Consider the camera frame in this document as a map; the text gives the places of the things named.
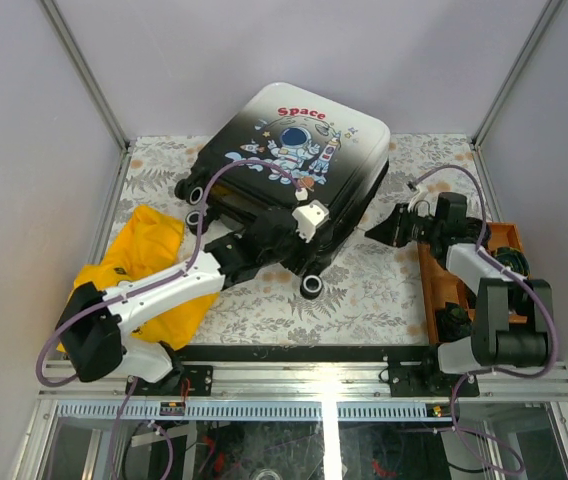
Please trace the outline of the black suitcase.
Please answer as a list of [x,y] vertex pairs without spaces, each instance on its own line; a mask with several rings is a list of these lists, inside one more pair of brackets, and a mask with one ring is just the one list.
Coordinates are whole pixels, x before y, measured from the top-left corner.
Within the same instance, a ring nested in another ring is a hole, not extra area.
[[219,219],[230,233],[262,210],[298,205],[306,189],[329,210],[329,218],[306,243],[310,265],[289,270],[302,280],[308,299],[323,290],[321,273],[355,230],[388,171],[389,127],[381,120],[300,87],[275,82],[263,87],[198,153],[177,198],[190,212],[191,231]]

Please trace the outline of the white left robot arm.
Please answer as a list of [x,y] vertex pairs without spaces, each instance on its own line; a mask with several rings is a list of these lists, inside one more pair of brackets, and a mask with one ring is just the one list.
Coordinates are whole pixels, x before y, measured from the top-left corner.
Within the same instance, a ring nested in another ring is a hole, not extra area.
[[310,242],[326,218],[306,204],[272,210],[239,233],[208,243],[179,265],[106,290],[88,282],[70,296],[58,322],[59,340],[77,380],[90,383],[120,371],[150,383],[161,394],[176,392],[183,371],[163,341],[133,337],[147,321],[188,301],[216,294],[255,277],[264,266],[282,262]]

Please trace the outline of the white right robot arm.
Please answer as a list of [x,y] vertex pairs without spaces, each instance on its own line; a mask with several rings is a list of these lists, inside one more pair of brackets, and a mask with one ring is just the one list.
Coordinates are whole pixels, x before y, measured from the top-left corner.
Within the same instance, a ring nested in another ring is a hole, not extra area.
[[434,213],[420,215],[417,203],[400,203],[366,237],[391,247],[425,245],[431,257],[475,296],[468,334],[431,348],[410,373],[435,395],[461,389],[472,377],[499,372],[525,377],[535,367],[545,375],[557,352],[552,291],[500,263],[485,248],[488,225],[468,216],[464,195],[438,196]]

